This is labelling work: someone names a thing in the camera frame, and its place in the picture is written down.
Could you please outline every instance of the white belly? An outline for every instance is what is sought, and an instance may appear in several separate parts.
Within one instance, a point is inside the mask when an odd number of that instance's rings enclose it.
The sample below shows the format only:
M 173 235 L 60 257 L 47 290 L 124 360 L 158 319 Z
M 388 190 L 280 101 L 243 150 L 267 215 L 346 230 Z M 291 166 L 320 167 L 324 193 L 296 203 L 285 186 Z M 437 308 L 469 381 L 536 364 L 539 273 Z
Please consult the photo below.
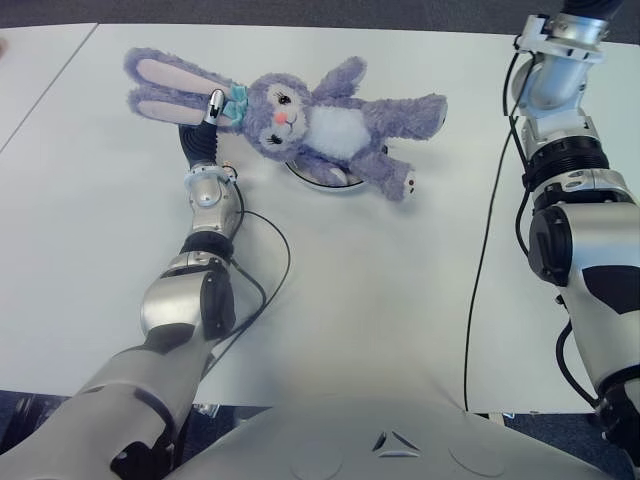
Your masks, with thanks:
M 312 107 L 305 145 L 329 157 L 349 160 L 371 142 L 360 110 Z

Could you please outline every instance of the plush toy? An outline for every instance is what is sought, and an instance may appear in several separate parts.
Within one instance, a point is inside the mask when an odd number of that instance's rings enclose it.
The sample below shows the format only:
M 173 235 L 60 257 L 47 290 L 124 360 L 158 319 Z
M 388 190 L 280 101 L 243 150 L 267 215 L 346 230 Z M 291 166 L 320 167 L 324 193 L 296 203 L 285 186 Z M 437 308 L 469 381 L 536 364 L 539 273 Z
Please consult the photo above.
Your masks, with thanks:
M 365 69 L 364 60 L 351 57 L 309 91 L 285 73 L 268 73 L 247 88 L 153 49 L 132 49 L 125 59 L 125 70 L 141 85 L 129 95 L 135 113 L 197 125 L 209 95 L 219 88 L 227 97 L 219 132 L 244 134 L 261 154 L 295 162 L 321 184 L 347 185 L 353 174 L 399 201 L 415 188 L 413 168 L 388 156 L 385 140 L 429 139 L 444 122 L 447 100 L 435 94 L 373 102 L 353 98 Z

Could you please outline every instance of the white table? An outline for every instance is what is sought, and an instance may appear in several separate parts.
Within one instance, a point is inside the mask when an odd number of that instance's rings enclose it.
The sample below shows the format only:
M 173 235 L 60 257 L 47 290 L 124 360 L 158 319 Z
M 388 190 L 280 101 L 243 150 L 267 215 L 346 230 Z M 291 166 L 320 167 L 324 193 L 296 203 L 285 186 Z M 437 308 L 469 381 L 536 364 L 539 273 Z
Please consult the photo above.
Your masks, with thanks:
M 596 124 L 611 168 L 624 175 L 638 196 L 640 48 L 605 44 L 603 50 L 606 63 L 591 70 L 583 107 Z M 568 320 L 564 308 L 553 301 L 558 292 L 529 270 L 515 241 L 514 219 L 522 198 L 521 175 L 520 160 L 515 148 L 511 148 L 496 195 L 472 320 L 469 402 L 476 411 L 592 411 L 567 384 L 556 365 L 556 339 Z M 531 202 L 522 221 L 525 241 L 529 235 L 530 207 Z M 573 335 L 567 339 L 565 351 L 573 375 L 595 395 Z
M 462 405 L 467 307 L 505 134 L 499 95 L 511 38 L 500 35 L 98 27 L 0 156 L 0 248 L 13 252 L 0 264 L 2 388 L 69 395 L 114 352 L 140 343 L 142 294 L 189 226 L 175 129 L 125 104 L 134 84 L 121 64 L 133 46 L 239 82 L 287 71 L 311 86 L 357 54 L 369 62 L 362 98 L 449 96 L 447 124 L 432 141 L 391 145 L 416 166 L 420 186 L 399 206 L 369 189 L 312 191 L 242 137 L 221 137 L 220 159 L 239 170 L 248 205 L 285 231 L 294 258 L 281 295 L 197 400 L 270 405 L 376 392 Z M 248 219 L 236 251 L 267 290 L 276 285 L 284 252 L 273 232 Z M 257 299 L 239 276 L 233 283 L 242 318 Z M 527 394 L 549 391 L 529 385 Z
M 0 151 L 95 26 L 0 29 Z

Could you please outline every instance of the triangle logo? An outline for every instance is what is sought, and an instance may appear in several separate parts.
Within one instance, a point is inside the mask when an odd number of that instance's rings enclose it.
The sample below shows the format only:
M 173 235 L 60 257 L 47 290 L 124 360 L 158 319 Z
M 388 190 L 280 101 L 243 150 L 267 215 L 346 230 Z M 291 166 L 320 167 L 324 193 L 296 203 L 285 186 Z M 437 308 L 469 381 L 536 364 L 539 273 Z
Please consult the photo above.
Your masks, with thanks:
M 371 450 L 378 458 L 417 458 L 420 449 L 405 436 L 391 430 L 391 434 L 382 432 Z

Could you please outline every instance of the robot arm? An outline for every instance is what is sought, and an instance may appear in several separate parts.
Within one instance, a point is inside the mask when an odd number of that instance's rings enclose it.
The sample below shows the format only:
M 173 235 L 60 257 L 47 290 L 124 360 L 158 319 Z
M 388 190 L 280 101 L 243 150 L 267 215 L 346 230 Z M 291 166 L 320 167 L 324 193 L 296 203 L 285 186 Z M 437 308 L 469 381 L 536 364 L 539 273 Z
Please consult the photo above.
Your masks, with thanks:
M 523 180 L 534 203 L 529 265 L 558 287 L 605 435 L 638 469 L 640 207 L 580 108 L 621 3 L 566 0 L 553 20 L 530 16 L 517 46 L 535 54 L 535 65 L 529 75 L 530 63 L 520 69 L 513 94 L 526 118 Z
M 215 165 L 221 91 L 203 123 L 181 131 L 192 229 L 147 290 L 146 339 L 106 365 L 27 440 L 0 458 L 2 478 L 155 479 L 173 467 L 212 348 L 235 322 L 227 272 L 239 221 L 233 177 Z

